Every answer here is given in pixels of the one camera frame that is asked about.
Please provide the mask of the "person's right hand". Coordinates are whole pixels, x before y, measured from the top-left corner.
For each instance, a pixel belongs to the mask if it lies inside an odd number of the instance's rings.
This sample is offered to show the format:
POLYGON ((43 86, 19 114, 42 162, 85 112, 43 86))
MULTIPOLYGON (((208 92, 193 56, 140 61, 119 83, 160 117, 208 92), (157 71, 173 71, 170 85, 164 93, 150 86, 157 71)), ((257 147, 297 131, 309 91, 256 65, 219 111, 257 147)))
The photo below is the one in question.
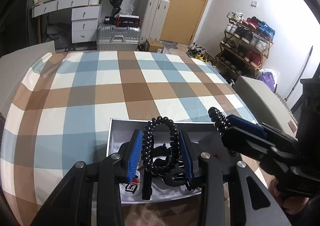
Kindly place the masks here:
POLYGON ((280 207, 284 208, 284 210, 290 214, 295 215, 299 213, 304 206, 307 205, 309 198, 305 197, 285 197, 280 191, 277 189, 278 180, 273 178, 269 184, 268 191, 277 201, 280 207))

